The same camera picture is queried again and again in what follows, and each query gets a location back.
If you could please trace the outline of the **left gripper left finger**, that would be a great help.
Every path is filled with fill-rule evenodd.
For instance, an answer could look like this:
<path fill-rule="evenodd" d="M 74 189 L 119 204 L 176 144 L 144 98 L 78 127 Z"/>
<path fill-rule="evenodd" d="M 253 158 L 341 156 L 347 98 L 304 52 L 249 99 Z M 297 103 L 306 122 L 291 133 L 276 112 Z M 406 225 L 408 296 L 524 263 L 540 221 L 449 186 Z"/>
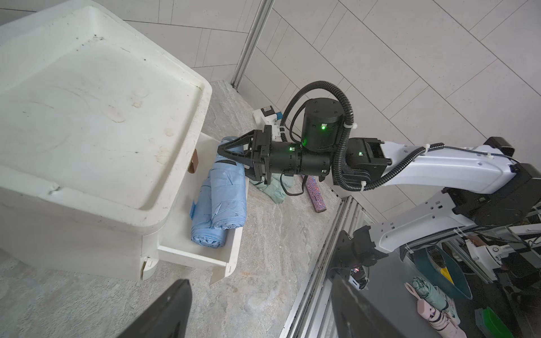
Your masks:
<path fill-rule="evenodd" d="M 184 337 L 191 305 L 190 281 L 176 280 L 118 337 Z"/>

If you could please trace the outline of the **white three-drawer cabinet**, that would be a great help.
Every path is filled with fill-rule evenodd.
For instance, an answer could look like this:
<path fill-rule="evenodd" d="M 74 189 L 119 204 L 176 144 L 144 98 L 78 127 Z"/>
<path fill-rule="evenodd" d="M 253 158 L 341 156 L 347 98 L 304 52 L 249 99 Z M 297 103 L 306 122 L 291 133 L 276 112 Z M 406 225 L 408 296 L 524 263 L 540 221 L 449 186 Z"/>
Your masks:
<path fill-rule="evenodd" d="M 1 27 L 1 248 L 39 268 L 126 280 L 162 261 L 236 268 L 191 240 L 218 141 L 209 82 L 93 1 Z"/>

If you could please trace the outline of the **aluminium mounting rail frame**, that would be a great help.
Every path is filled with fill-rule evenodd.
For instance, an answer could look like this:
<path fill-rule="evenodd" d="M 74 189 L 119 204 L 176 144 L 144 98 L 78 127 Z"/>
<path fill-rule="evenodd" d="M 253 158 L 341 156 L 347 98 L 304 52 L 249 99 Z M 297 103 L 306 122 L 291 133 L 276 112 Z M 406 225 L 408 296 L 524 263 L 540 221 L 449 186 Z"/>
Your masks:
<path fill-rule="evenodd" d="M 374 219 L 353 197 L 347 197 L 339 205 L 322 249 L 317 256 L 309 277 L 301 284 L 291 311 L 281 330 L 281 337 L 337 337 L 332 313 L 332 282 L 327 278 L 331 259 L 341 231 L 352 234 Z"/>

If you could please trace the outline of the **spare green umbrella outside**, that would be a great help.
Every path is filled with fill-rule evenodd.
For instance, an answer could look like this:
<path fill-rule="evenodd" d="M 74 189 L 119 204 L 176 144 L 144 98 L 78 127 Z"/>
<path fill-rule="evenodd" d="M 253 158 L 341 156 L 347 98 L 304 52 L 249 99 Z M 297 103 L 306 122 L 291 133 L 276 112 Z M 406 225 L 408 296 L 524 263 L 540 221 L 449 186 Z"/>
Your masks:
<path fill-rule="evenodd" d="M 432 307 L 445 313 L 451 321 L 460 325 L 461 320 L 458 316 L 454 300 L 446 295 L 439 287 L 434 286 L 423 277 L 414 277 L 409 283 L 409 288 L 414 296 L 427 301 Z"/>

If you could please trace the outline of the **spare pink umbrella outside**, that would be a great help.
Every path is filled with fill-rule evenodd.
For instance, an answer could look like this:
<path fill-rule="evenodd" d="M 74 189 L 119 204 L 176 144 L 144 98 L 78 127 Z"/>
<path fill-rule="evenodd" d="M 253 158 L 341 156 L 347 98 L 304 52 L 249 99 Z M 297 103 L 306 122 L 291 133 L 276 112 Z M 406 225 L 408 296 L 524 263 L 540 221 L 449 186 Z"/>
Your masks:
<path fill-rule="evenodd" d="M 441 337 L 467 338 L 466 333 L 455 324 L 447 314 L 437 310 L 426 300 L 422 299 L 409 283 L 405 283 L 404 286 L 410 294 L 418 299 L 416 308 L 418 314 L 424 318 Z"/>

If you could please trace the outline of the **green plastic bin outside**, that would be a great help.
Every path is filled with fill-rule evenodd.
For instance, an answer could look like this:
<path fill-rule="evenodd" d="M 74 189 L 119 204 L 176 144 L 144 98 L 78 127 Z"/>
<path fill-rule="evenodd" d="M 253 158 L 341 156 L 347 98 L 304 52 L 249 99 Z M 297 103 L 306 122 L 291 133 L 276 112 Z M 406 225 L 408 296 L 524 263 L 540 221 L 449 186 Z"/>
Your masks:
<path fill-rule="evenodd" d="M 514 338 L 511 330 L 490 307 L 475 310 L 477 328 L 487 338 Z"/>

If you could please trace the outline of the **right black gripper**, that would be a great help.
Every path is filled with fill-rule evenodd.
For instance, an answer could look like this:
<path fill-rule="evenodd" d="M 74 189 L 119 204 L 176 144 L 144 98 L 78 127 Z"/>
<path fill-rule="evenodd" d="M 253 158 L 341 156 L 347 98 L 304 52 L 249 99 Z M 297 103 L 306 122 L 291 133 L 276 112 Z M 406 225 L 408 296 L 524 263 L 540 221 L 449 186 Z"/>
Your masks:
<path fill-rule="evenodd" d="M 271 132 L 266 127 L 225 137 L 218 155 L 241 163 L 246 176 L 256 181 L 269 180 L 273 174 L 325 177 L 331 172 L 331 152 L 312 152 L 300 144 L 274 141 Z"/>

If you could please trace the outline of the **green folded umbrella left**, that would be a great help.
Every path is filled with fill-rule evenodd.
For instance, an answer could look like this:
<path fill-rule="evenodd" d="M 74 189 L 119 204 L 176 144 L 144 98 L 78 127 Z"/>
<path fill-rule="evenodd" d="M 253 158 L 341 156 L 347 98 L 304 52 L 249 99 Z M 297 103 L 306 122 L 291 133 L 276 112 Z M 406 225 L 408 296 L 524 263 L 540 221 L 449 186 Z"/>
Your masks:
<path fill-rule="evenodd" d="M 287 194 L 280 184 L 280 174 L 273 173 L 269 184 L 265 184 L 263 180 L 250 180 L 250 183 L 259 191 L 270 197 L 275 204 L 281 204 L 287 198 Z"/>

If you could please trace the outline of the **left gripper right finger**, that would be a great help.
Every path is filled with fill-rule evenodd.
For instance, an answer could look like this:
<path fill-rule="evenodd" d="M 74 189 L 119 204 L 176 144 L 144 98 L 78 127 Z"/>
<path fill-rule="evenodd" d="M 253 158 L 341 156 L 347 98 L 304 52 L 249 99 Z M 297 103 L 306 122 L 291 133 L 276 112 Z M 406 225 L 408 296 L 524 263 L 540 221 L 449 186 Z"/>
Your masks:
<path fill-rule="evenodd" d="M 373 304 L 342 276 L 331 288 L 332 312 L 339 338 L 404 337 Z"/>

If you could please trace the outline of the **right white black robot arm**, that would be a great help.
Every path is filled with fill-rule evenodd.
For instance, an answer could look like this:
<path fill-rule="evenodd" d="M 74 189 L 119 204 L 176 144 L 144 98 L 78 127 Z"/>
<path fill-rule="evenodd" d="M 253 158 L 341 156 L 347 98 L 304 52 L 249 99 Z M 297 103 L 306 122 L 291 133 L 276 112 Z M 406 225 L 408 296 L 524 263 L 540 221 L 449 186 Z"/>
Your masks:
<path fill-rule="evenodd" d="M 396 249 L 425 244 L 454 229 L 512 225 L 540 201 L 540 172 L 515 162 L 501 138 L 472 149 L 348 138 L 347 106 L 346 99 L 305 101 L 298 111 L 304 122 L 296 142 L 276 141 L 266 126 L 218 148 L 221 156 L 242 164 L 252 180 L 270 180 L 272 174 L 331 175 L 351 192 L 404 184 L 438 188 L 433 198 L 399 218 L 345 235 L 332 258 L 337 268 L 372 266 Z"/>

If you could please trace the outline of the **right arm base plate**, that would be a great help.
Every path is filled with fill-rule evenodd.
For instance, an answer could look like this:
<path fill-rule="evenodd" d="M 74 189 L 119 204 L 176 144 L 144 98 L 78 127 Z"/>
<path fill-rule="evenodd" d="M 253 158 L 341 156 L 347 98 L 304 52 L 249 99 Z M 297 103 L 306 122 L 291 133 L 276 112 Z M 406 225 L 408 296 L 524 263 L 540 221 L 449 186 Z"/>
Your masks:
<path fill-rule="evenodd" d="M 369 234 L 370 226 L 355 230 L 351 235 L 345 230 L 338 234 L 338 240 L 327 270 L 332 280 L 337 275 L 349 273 L 359 266 L 372 266 L 378 259 L 375 245 Z"/>

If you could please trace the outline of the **purple glitter bottle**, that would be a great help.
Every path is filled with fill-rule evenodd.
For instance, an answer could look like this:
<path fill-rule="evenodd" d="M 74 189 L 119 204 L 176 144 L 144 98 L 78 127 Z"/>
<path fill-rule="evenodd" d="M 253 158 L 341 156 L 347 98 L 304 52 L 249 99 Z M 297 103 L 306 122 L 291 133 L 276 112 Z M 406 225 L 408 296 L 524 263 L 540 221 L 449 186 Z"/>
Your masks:
<path fill-rule="evenodd" d="M 306 176 L 306 190 L 314 207 L 315 212 L 322 213 L 326 210 L 326 205 L 318 186 L 318 180 L 313 176 Z"/>

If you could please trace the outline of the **blue umbrella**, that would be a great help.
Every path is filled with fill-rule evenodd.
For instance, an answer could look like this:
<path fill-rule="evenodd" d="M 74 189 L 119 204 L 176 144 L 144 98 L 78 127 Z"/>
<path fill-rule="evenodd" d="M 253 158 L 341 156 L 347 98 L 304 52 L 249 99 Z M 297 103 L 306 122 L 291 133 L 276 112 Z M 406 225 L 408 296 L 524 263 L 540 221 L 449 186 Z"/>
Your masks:
<path fill-rule="evenodd" d="M 192 204 L 190 211 L 191 240 L 200 246 L 218 249 L 225 245 L 227 231 L 214 228 L 212 214 L 211 182 L 210 177 L 207 177 L 203 181 L 198 199 Z"/>
<path fill-rule="evenodd" d="M 210 170 L 211 222 L 214 228 L 241 228 L 247 219 L 245 167 L 217 154 Z"/>

